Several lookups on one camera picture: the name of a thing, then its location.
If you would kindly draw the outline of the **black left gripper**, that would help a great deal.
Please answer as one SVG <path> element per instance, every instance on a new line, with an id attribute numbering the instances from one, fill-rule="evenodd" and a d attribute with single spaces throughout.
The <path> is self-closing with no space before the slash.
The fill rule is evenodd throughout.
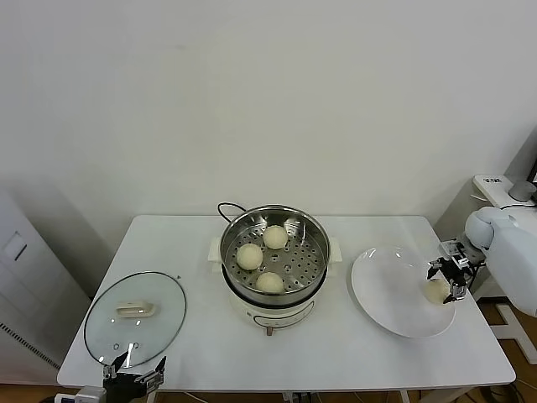
<path id="1" fill-rule="evenodd" d="M 163 357 L 157 366 L 146 374 L 118 373 L 123 366 L 128 352 L 117 356 L 111 364 L 103 367 L 104 377 L 102 386 L 106 390 L 107 403 L 129 403 L 137 398 L 145 397 L 145 386 L 160 386 L 164 383 L 164 370 L 166 357 Z"/>

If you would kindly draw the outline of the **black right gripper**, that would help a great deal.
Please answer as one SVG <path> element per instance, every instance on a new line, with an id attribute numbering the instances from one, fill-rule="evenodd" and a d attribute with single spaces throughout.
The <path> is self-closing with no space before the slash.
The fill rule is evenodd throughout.
<path id="1" fill-rule="evenodd" d="M 452 259 L 439 258 L 429 262 L 427 270 L 427 280 L 432 280 L 433 277 L 440 271 L 446 281 L 450 284 L 449 294 L 443 300 L 443 304 L 452 303 L 462 300 L 466 295 L 467 280 L 465 272 Z"/>

